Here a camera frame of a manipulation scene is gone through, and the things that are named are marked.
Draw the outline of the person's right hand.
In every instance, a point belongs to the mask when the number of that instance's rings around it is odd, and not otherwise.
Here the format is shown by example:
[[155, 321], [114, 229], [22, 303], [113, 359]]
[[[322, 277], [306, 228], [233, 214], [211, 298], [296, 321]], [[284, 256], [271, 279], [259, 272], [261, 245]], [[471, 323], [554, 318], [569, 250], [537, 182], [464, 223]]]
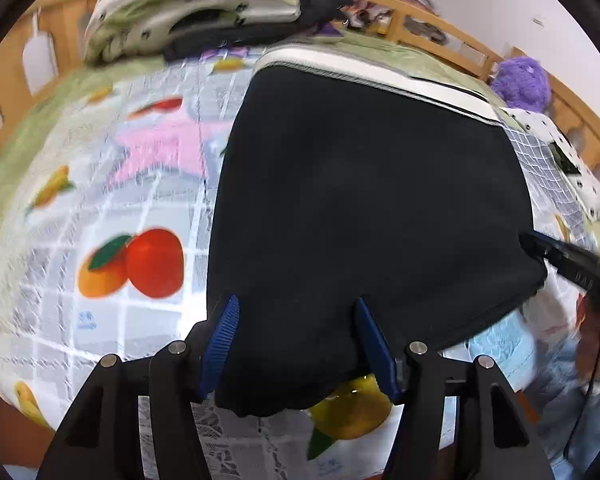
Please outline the person's right hand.
[[588, 382], [595, 375], [592, 395], [600, 395], [600, 314], [588, 304], [588, 297], [580, 295], [577, 303], [579, 341], [576, 350], [576, 370], [580, 385], [588, 390]]

